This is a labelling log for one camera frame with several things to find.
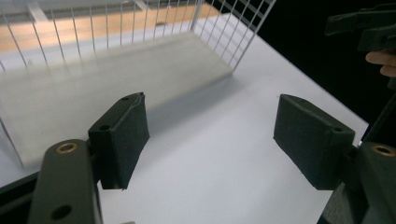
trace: black object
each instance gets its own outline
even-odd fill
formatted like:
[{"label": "black object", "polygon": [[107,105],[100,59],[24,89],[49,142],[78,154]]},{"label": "black object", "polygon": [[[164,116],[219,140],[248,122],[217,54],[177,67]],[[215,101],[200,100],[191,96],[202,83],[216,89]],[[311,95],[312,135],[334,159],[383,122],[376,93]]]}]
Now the black object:
[{"label": "black object", "polygon": [[34,174],[1,188],[0,223],[26,223],[29,213],[29,223],[102,223],[96,183],[127,189],[149,140],[143,92],[118,100],[89,136],[50,147],[38,179]]},{"label": "black object", "polygon": [[[327,20],[325,35],[336,35],[362,29],[358,46],[360,51],[396,48],[396,4],[363,8],[359,12],[331,16]],[[396,91],[395,77],[388,87]]]},{"label": "black object", "polygon": [[396,223],[396,148],[363,142],[304,99],[280,95],[274,139],[316,189],[342,181],[346,224]]}]

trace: metal wire basket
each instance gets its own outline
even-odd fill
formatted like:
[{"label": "metal wire basket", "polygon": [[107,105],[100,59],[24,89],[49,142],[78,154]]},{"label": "metal wire basket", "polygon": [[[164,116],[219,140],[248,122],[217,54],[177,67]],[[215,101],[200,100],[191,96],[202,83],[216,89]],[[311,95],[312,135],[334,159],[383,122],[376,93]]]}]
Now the metal wire basket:
[{"label": "metal wire basket", "polygon": [[185,32],[195,32],[235,69],[275,1],[1,3],[0,73]]}]

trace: wooden floor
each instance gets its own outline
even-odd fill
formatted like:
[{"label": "wooden floor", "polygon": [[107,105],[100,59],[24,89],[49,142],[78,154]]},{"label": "wooden floor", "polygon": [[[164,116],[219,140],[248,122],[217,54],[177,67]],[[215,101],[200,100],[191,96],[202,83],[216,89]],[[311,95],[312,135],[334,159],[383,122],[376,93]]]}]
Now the wooden floor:
[{"label": "wooden floor", "polygon": [[[77,17],[57,19],[54,21],[38,21],[35,27],[31,22],[11,23],[10,29],[20,49],[39,48],[39,41],[43,47],[76,42],[93,37],[101,37],[122,32],[131,32],[133,29],[140,30],[173,24],[174,22],[190,21],[193,18],[195,6],[169,7],[148,11],[112,13],[95,15],[92,17]],[[215,16],[219,12],[208,4],[204,4],[199,18]],[[6,25],[0,26],[0,52],[17,50],[11,32]]]}]

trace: wire rack frame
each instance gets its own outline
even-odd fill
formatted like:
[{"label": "wire rack frame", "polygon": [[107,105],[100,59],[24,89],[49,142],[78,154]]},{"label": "wire rack frame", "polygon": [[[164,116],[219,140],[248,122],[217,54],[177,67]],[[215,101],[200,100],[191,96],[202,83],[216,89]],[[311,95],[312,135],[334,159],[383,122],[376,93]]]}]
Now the wire rack frame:
[{"label": "wire rack frame", "polygon": [[195,32],[235,69],[276,0],[38,1],[0,4],[0,73]]}]

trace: human hand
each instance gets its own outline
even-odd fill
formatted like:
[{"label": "human hand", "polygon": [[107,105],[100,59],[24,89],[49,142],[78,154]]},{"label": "human hand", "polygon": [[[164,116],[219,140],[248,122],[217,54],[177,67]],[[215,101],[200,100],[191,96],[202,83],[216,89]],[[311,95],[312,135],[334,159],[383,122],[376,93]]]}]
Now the human hand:
[{"label": "human hand", "polygon": [[371,51],[366,55],[366,61],[374,64],[382,64],[379,72],[387,77],[396,77],[396,49],[383,49]]}]

